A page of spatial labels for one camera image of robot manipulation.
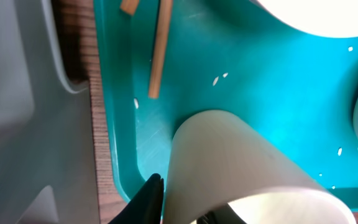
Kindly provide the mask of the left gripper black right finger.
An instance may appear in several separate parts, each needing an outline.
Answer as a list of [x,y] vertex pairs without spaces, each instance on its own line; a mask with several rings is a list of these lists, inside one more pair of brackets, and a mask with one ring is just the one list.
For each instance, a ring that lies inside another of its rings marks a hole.
[[234,210],[225,204],[215,210],[211,210],[196,220],[197,224],[246,224]]

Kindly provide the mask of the wooden chopstick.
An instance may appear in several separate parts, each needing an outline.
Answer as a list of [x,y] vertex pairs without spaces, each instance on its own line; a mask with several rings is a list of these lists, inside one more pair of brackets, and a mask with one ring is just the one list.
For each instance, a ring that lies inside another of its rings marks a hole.
[[139,5],[140,0],[122,0],[120,10],[126,14],[133,16]]
[[148,93],[152,99],[157,99],[160,93],[172,8],[173,0],[160,0]]

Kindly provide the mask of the small white cup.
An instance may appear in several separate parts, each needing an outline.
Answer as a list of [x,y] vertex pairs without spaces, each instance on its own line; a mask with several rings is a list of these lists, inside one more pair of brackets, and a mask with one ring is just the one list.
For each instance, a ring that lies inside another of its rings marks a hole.
[[246,223],[354,223],[350,208],[236,115],[188,118],[173,137],[165,223],[228,204]]

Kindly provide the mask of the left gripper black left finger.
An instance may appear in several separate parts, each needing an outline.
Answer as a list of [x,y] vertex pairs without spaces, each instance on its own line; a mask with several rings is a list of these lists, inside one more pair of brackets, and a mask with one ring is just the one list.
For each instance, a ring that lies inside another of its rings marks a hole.
[[157,173],[152,174],[109,224],[160,224],[163,205],[164,182]]

